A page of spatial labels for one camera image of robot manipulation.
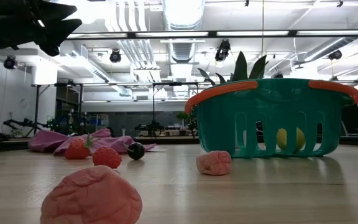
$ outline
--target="pink foam ball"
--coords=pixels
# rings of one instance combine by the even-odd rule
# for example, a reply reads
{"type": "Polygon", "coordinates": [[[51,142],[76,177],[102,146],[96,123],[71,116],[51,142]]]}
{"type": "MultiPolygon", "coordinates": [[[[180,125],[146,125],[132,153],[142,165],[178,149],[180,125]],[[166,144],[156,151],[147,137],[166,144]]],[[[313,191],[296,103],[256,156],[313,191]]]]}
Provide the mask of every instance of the pink foam ball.
{"type": "Polygon", "coordinates": [[[231,171],[231,156],[226,151],[213,151],[196,159],[200,173],[209,175],[225,175],[231,171]]]}
{"type": "Polygon", "coordinates": [[[142,211],[136,189],[107,166],[65,177],[45,198],[41,224],[134,224],[142,211]]]}

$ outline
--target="red strawberry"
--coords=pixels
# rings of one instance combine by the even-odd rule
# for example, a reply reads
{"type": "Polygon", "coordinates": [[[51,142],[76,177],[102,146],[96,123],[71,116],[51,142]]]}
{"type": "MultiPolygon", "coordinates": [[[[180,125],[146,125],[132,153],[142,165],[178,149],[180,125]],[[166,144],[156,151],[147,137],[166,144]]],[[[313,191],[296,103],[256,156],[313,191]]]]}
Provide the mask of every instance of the red strawberry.
{"type": "Polygon", "coordinates": [[[84,140],[80,138],[73,140],[65,152],[66,159],[87,158],[91,154],[90,148],[92,147],[93,143],[94,141],[92,141],[92,138],[89,134],[88,137],[86,138],[86,142],[84,142],[84,140]]]}
{"type": "Polygon", "coordinates": [[[112,169],[117,169],[121,164],[122,158],[113,148],[100,147],[92,155],[92,160],[95,166],[105,165],[112,169]]]}

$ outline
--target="teal plastic basket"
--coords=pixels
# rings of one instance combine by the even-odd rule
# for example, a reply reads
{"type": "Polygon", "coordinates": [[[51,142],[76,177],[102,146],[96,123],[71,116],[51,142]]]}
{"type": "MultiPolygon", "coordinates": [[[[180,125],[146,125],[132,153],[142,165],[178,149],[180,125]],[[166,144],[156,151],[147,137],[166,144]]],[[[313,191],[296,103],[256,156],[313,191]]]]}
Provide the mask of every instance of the teal plastic basket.
{"type": "Polygon", "coordinates": [[[208,88],[190,98],[187,113],[196,116],[202,148],[227,151],[232,157],[308,157],[333,152],[341,134],[341,111],[358,102],[358,91],[334,82],[295,78],[232,82],[208,88]],[[262,122],[265,149],[257,142],[262,122]],[[318,124],[322,143],[315,149],[318,124]],[[277,131],[287,132],[285,150],[277,147],[277,131]],[[296,150],[296,129],[305,146],[296,150]]]}

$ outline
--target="yellow ball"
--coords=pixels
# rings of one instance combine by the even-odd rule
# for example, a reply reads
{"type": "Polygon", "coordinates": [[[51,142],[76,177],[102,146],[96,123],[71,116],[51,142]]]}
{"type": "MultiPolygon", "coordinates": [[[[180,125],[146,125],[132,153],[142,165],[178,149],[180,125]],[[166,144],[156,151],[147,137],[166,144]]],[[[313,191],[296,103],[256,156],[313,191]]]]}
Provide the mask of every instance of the yellow ball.
{"type": "MultiPolygon", "coordinates": [[[[296,128],[296,151],[299,151],[305,145],[305,135],[303,131],[299,128],[296,128]]],[[[287,132],[285,129],[279,129],[277,131],[277,145],[281,150],[285,150],[287,148],[287,132]]]]}

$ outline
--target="orange basket handle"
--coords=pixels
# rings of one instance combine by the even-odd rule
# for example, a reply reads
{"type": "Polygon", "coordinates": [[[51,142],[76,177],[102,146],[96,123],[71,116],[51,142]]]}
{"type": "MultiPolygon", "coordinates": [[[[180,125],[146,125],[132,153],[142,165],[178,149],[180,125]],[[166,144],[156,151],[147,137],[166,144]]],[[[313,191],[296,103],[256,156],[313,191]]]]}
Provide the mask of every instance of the orange basket handle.
{"type": "Polygon", "coordinates": [[[358,103],[358,90],[351,86],[328,81],[310,80],[309,87],[320,90],[331,90],[346,93],[353,98],[354,103],[358,103]]]}
{"type": "Polygon", "coordinates": [[[198,93],[197,95],[191,97],[186,105],[185,105],[185,112],[187,114],[191,113],[191,109],[198,103],[201,103],[204,100],[207,100],[209,98],[212,98],[214,96],[218,96],[224,93],[231,93],[234,91],[241,91],[241,90],[253,90],[258,87],[257,81],[246,81],[246,82],[239,82],[239,83],[233,83],[233,84],[227,84],[222,86],[217,86],[214,88],[210,88],[207,90],[202,91],[201,93],[198,93]]]}

